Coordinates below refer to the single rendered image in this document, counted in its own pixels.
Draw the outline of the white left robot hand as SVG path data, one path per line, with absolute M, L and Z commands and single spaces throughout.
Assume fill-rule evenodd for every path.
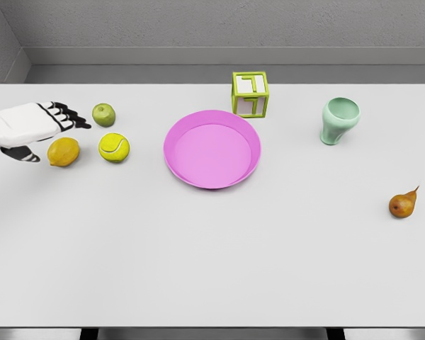
M 56 101 L 26 103 L 0 110 L 0 151 L 21 162 L 37 163 L 40 157 L 28 147 L 72 128 L 91 125 L 68 105 Z

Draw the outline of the yellow lemon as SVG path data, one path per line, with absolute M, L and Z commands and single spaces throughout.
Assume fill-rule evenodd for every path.
M 47 150 L 47 158 L 51 166 L 65 167 L 73 163 L 80 153 L 76 139 L 62 137 L 55 140 Z

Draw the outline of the pink round plate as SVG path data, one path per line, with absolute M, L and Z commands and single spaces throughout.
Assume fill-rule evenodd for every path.
M 261 158 L 254 127 L 223 110 L 202 110 L 178 120 L 167 132 L 163 152 L 171 172 L 198 188 L 221 189 L 249 177 Z

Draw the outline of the green lime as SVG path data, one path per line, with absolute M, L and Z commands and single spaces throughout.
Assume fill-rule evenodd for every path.
M 93 107 L 92 118 L 101 127 L 111 127 L 115 123 L 115 110 L 110 104 L 98 103 Z

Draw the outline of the yellow tennis ball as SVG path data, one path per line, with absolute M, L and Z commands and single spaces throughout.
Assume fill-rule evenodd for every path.
M 128 157 L 130 143 L 121 134 L 108 133 L 100 139 L 98 152 L 106 161 L 120 163 Z

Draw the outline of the green and white letter cube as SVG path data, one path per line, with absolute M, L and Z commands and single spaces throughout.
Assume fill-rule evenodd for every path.
M 232 73 L 232 112 L 241 118 L 265 118 L 269 100 L 266 73 Z

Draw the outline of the mint green cup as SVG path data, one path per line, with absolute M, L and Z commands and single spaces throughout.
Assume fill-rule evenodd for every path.
M 351 99 L 330 99 L 322 110 L 320 140 L 326 145 L 338 144 L 343 135 L 358 124 L 360 117 L 361 110 Z

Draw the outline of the brown pear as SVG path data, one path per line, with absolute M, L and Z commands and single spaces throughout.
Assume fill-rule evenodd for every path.
M 413 191 L 405 194 L 394 195 L 389 201 L 389 211 L 393 217 L 396 218 L 407 218 L 415 209 L 417 202 L 417 186 Z

